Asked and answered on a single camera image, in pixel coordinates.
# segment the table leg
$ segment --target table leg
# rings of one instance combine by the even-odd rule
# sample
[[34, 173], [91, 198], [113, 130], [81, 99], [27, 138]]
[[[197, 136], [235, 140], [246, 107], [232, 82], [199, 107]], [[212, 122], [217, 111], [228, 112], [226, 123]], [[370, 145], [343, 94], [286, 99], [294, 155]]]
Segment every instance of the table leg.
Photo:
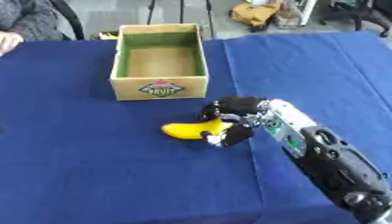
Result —
[[307, 0], [306, 6], [304, 7], [304, 12], [302, 12], [301, 25], [307, 25], [316, 3], [317, 0]]

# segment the person's hand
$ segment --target person's hand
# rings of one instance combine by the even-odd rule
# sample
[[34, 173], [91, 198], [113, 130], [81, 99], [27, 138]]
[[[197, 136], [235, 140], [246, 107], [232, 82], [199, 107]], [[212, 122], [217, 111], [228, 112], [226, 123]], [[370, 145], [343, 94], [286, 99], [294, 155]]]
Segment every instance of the person's hand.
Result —
[[0, 31], [0, 57], [12, 51], [22, 42], [24, 39], [19, 34], [12, 31]]

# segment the person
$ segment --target person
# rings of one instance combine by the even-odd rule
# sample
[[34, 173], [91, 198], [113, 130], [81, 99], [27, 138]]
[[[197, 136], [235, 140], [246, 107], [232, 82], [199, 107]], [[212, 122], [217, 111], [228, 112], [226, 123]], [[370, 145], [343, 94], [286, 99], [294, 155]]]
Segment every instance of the person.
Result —
[[0, 0], [0, 56], [25, 41], [62, 39], [49, 0]]

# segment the box label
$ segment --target box label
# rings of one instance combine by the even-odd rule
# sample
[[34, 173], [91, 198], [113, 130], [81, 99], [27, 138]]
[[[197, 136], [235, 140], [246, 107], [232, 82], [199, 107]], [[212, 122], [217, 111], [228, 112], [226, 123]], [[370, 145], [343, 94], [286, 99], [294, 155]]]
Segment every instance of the box label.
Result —
[[156, 80], [153, 83], [142, 87], [141, 89], [139, 89], [139, 91], [163, 98], [169, 95], [173, 95], [184, 89], [184, 87], [172, 84], [168, 80]]

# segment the open cardboard box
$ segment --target open cardboard box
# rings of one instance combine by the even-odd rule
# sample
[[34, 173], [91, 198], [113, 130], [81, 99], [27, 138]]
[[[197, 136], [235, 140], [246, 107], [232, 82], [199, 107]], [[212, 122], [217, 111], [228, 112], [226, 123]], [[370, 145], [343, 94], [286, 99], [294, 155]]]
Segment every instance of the open cardboard box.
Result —
[[208, 71], [199, 27], [121, 26], [110, 82], [118, 101], [205, 97]]

